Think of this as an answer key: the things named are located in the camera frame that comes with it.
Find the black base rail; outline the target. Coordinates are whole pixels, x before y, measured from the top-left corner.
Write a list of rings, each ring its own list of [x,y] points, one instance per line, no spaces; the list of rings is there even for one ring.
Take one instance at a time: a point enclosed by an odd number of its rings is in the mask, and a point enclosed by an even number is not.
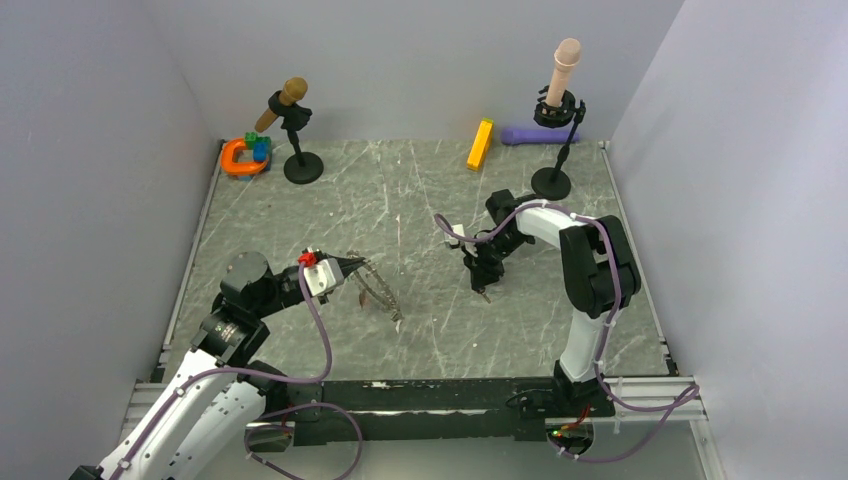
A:
[[[615,414],[596,381],[554,377],[330,380],[288,388],[286,406],[267,407],[253,421],[248,446],[259,452],[331,442],[507,437],[543,441],[561,426],[571,431]]]

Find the beige microphone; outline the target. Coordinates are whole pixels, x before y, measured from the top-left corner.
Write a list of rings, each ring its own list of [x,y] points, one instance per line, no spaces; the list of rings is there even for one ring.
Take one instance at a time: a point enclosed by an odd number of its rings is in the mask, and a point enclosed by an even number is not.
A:
[[[562,105],[562,98],[570,83],[573,70],[580,62],[581,51],[581,43],[575,38],[566,38],[557,47],[554,52],[554,70],[545,100],[548,106]]]

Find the colourful toy block stack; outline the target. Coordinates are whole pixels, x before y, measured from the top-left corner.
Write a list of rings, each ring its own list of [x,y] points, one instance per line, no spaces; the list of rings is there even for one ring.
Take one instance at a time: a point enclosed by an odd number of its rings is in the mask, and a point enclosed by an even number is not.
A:
[[[244,135],[244,141],[253,162],[266,163],[270,161],[272,142],[269,136],[263,136],[256,132],[247,132]]]

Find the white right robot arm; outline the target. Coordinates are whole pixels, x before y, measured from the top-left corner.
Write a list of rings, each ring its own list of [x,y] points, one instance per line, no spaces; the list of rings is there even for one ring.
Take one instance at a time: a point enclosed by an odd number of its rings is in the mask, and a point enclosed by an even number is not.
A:
[[[595,374],[600,348],[618,313],[641,289],[641,276],[621,220],[567,214],[535,196],[493,193],[486,208],[495,226],[454,247],[463,252],[471,288],[483,294],[504,275],[504,260],[524,244],[542,241],[560,253],[565,292],[572,304],[566,346],[554,364],[549,412],[612,414],[614,405]]]

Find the metal disc with keyrings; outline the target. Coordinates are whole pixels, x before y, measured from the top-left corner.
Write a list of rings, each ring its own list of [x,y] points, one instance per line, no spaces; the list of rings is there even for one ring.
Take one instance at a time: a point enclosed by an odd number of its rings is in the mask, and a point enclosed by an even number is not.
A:
[[[399,324],[403,320],[399,300],[371,260],[363,259],[363,265],[353,273],[353,279],[358,287],[361,309],[374,304],[389,313],[392,323]]]

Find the purple cylinder toy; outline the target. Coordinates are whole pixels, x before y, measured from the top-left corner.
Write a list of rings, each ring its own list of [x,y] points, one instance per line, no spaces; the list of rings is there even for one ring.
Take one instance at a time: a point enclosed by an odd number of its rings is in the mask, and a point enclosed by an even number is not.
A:
[[[505,127],[502,129],[499,141],[503,145],[527,144],[565,144],[569,138],[569,129],[525,129]]]

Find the brown microphone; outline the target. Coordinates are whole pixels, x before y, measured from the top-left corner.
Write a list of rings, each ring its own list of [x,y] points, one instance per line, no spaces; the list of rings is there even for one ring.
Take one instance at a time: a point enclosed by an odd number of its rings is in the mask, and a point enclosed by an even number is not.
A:
[[[309,122],[312,111],[302,107],[299,102],[308,91],[308,83],[302,77],[292,77],[284,83],[281,90],[273,93],[268,101],[266,110],[254,124],[254,130],[262,133],[278,119],[280,128],[287,131],[300,131]]]

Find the black left microphone stand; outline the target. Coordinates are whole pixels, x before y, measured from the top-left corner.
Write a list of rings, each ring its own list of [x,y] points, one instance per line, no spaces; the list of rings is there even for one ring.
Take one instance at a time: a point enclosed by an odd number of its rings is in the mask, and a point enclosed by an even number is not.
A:
[[[299,131],[287,131],[289,143],[294,154],[284,163],[284,176],[294,184],[305,185],[316,181],[324,172],[322,159],[312,153],[301,149]]]

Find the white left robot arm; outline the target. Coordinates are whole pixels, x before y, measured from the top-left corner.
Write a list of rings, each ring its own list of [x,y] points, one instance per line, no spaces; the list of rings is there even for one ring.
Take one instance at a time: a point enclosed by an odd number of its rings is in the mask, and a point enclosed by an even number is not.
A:
[[[153,406],[110,454],[77,467],[72,478],[198,478],[249,423],[285,411],[289,386],[316,385],[329,375],[332,347],[316,305],[366,263],[306,249],[293,266],[274,273],[259,252],[236,255],[210,314]],[[325,354],[322,371],[311,377],[291,377],[253,358],[270,334],[265,318],[299,304],[309,309]]]

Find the key with blue tag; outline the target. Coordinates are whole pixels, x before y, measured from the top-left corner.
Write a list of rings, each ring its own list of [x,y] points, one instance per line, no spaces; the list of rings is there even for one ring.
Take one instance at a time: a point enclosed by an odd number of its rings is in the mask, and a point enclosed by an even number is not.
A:
[[[484,288],[484,289],[480,289],[480,290],[478,290],[478,291],[477,291],[477,294],[478,294],[478,295],[480,295],[480,296],[483,298],[483,300],[484,300],[487,304],[491,304],[491,303],[492,303],[491,299],[490,299],[490,298],[489,298],[489,296],[486,294],[486,290],[485,290],[485,288]]]

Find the yellow toy block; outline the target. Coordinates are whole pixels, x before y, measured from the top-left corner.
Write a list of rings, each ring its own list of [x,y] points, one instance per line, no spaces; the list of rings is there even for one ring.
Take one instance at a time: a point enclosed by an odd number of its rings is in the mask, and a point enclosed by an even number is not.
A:
[[[480,121],[466,161],[469,170],[479,172],[482,169],[491,145],[493,130],[494,123],[491,119],[483,118]]]

